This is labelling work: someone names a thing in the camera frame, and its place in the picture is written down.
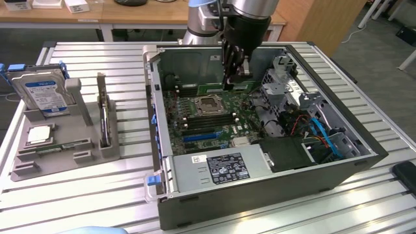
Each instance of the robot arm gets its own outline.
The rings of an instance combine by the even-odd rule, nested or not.
[[[233,83],[251,77],[248,62],[253,50],[261,45],[279,0],[225,0],[224,3],[220,0],[211,0],[208,3],[207,1],[197,7],[192,7],[192,2],[189,2],[185,38],[193,36],[197,39],[185,40],[184,43],[212,44],[213,41],[217,41],[212,32],[223,32],[223,85],[224,90],[229,90]]]

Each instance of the red cable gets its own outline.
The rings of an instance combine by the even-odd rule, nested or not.
[[[327,147],[327,148],[329,148],[329,145],[328,145],[328,143],[325,142],[325,140],[320,137],[320,136],[316,136],[319,139],[320,139],[320,141],[324,143],[324,146]]]
[[[299,121],[299,119],[300,119],[300,117],[301,116],[305,116],[305,117],[308,117],[307,115],[300,115],[299,117],[297,117],[297,119],[296,119],[296,122],[295,122],[295,125],[293,125],[293,128],[292,128],[292,132],[291,132],[291,135],[293,135],[293,132],[295,132],[295,128],[296,128],[296,125],[297,125],[297,121]]]

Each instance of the aluminum slotted table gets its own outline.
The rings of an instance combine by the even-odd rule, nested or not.
[[[292,43],[389,156],[333,190],[164,232],[157,207],[144,200],[143,176],[152,172],[141,47],[151,42],[61,42],[44,47],[37,65],[68,65],[87,102],[96,99],[96,74],[107,74],[116,100],[123,159],[12,182],[9,172],[23,129],[21,102],[0,148],[0,232],[51,234],[83,226],[123,227],[129,233],[401,233],[416,230],[416,198],[391,173],[416,162],[416,144],[375,106],[316,46]],[[305,75],[299,78],[313,87]]]

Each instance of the circuit board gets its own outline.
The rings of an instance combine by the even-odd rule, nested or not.
[[[224,115],[231,115],[233,121],[223,126],[199,126],[192,130],[187,127],[185,119],[197,116],[215,116],[216,109],[207,108],[207,112],[201,113],[199,102],[209,99],[207,106],[219,106],[217,110]],[[164,106],[167,111],[168,129],[173,155],[184,155],[189,153],[204,152],[216,149],[233,147],[232,139],[236,137],[247,137],[249,142],[261,138],[261,127],[257,114],[248,107],[245,92],[221,92],[197,97],[179,97],[172,91],[164,92]],[[203,136],[204,130],[213,129],[215,139],[185,140],[187,136]]]

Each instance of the cpu socket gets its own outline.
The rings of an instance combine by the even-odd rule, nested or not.
[[[217,95],[197,97],[193,99],[193,102],[197,109],[197,115],[217,115],[227,111],[224,109],[221,98]]]

